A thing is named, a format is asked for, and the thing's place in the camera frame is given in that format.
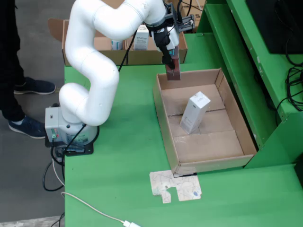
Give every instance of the open cardboard box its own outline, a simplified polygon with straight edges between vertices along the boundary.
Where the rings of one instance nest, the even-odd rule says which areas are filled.
[[[126,49],[128,49],[132,38],[133,36],[126,40]],[[188,47],[184,33],[181,32],[179,34],[179,59],[181,64],[185,62],[187,50]],[[135,51],[134,44],[131,46],[128,53],[128,65],[160,65],[162,64],[162,56],[163,53],[157,50],[157,46],[152,37],[149,37],[146,51]]]
[[[61,20],[50,18],[48,19],[48,27],[50,30],[51,35],[62,42],[62,53],[64,58],[64,63],[66,66],[70,66],[66,55],[65,55],[65,40],[67,34],[69,21],[68,20]],[[94,46],[97,51],[104,54],[108,58],[110,58],[116,65],[121,65],[122,60],[126,54],[126,42],[123,41],[123,50],[120,51],[112,51],[111,47],[111,40],[105,37],[100,32],[96,32],[95,39],[94,39]]]
[[[198,91],[210,100],[199,128],[187,135],[179,123]],[[221,69],[181,73],[180,81],[158,74],[154,100],[166,154],[174,174],[188,175],[245,166],[256,148]]]

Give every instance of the shoe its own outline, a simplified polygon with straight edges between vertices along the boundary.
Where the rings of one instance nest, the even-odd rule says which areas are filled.
[[[46,136],[45,124],[25,116],[22,124],[17,125],[9,121],[9,128],[15,132],[25,134],[34,139],[44,139]]]
[[[15,85],[14,94],[23,95],[26,93],[35,93],[39,95],[49,95],[56,90],[55,84],[43,80],[34,80],[30,77],[25,77],[25,84]]]

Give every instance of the gray floor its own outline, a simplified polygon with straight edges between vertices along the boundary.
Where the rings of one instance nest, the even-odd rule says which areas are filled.
[[[49,17],[69,17],[74,0],[16,0],[17,24],[21,38],[19,58],[25,76],[63,85],[61,44],[48,31]],[[25,113],[44,122],[45,108],[58,102],[50,96],[18,96]],[[42,175],[51,160],[44,141],[10,131],[0,114],[0,222],[58,216],[64,201],[59,192],[45,192]],[[52,171],[49,187],[58,186]]]

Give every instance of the leg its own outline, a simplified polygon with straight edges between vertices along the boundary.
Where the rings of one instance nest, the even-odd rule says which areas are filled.
[[[0,3],[0,110],[6,119],[20,121],[24,118],[24,113],[14,97],[14,85],[17,80],[22,82],[23,74],[21,76],[21,67],[16,64],[20,39],[17,26],[14,26],[16,24],[14,2],[1,0]]]

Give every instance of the cardboard tray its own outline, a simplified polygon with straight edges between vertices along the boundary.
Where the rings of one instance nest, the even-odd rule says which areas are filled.
[[[179,123],[188,100],[198,91],[210,100],[194,133]],[[166,154],[174,174],[188,175],[245,166],[256,148],[221,69],[181,73],[181,81],[158,74],[153,89]]]

